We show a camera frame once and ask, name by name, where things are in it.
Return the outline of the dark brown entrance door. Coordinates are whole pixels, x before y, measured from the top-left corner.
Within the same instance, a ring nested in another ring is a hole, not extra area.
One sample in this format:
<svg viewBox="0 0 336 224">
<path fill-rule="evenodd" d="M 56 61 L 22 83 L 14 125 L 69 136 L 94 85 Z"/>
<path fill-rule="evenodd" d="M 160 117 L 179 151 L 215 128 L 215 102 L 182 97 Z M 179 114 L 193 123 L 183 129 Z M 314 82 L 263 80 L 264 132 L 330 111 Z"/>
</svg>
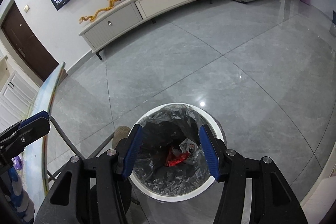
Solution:
<svg viewBox="0 0 336 224">
<path fill-rule="evenodd" d="M 15 3 L 9 8 L 1 29 L 16 53 L 42 81 L 59 65 L 35 36 Z"/>
</svg>

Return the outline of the white light switch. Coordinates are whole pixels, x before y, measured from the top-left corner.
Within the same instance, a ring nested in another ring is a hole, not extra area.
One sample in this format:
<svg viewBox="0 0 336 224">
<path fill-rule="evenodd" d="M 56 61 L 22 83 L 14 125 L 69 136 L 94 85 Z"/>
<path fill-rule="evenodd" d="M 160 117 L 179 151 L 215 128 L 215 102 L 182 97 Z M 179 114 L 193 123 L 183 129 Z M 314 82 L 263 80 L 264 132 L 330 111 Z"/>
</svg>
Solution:
<svg viewBox="0 0 336 224">
<path fill-rule="evenodd" d="M 24 12 L 28 12 L 29 9 L 30 9 L 29 5 L 25 5 L 25 7 L 24 7 Z"/>
</svg>

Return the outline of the white tv cabinet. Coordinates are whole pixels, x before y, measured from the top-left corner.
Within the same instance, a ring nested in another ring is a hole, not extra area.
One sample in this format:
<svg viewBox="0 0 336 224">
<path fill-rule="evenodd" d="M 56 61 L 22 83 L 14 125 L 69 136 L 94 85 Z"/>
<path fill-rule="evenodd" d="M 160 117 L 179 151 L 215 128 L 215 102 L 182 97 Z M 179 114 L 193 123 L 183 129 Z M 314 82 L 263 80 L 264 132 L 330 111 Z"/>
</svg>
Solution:
<svg viewBox="0 0 336 224">
<path fill-rule="evenodd" d="M 196 0 L 125 0 L 88 23 L 79 36 L 98 55 L 109 43 L 135 27 L 193 1 Z"/>
</svg>

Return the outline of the white shoe cabinet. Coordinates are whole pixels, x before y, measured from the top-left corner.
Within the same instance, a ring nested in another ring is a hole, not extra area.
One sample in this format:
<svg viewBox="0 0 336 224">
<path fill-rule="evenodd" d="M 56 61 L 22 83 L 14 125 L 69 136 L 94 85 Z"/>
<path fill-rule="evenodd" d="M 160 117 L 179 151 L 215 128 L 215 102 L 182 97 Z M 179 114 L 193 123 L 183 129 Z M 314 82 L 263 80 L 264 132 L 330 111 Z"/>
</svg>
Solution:
<svg viewBox="0 0 336 224">
<path fill-rule="evenodd" d="M 26 119 L 37 90 L 1 56 L 1 132 Z"/>
</svg>

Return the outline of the white printed wrapper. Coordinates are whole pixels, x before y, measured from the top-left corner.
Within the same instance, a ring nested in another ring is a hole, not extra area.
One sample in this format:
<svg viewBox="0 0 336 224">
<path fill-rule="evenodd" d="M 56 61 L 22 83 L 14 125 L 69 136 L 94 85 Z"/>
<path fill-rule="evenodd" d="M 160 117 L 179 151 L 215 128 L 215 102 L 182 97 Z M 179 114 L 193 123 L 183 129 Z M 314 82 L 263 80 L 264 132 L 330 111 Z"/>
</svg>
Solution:
<svg viewBox="0 0 336 224">
<path fill-rule="evenodd" d="M 198 145 L 187 138 L 180 143 L 179 148 L 182 153 L 189 153 L 191 155 L 198 149 Z"/>
</svg>

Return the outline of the beige slipper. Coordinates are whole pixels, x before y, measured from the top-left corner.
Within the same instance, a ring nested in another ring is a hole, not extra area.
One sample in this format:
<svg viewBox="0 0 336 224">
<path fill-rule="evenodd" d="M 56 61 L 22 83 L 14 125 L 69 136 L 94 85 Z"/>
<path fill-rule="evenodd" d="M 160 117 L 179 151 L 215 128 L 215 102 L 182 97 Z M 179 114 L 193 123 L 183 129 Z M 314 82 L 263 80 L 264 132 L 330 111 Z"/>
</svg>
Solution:
<svg viewBox="0 0 336 224">
<path fill-rule="evenodd" d="M 115 149 L 120 142 L 120 140 L 128 137 L 131 129 L 127 126 L 119 126 L 115 132 L 112 139 L 112 148 Z"/>
</svg>

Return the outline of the red snack wrapper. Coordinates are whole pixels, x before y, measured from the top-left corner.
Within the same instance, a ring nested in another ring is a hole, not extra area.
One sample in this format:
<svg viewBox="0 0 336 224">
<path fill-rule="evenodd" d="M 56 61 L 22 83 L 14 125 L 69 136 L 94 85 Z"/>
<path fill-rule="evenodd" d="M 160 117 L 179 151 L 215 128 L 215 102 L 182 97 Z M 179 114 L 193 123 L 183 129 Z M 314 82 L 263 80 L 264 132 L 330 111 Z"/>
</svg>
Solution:
<svg viewBox="0 0 336 224">
<path fill-rule="evenodd" d="M 189 156 L 189 153 L 182 153 L 179 150 L 172 148 L 168 153 L 165 166 L 176 166 L 177 164 L 185 161 Z"/>
</svg>

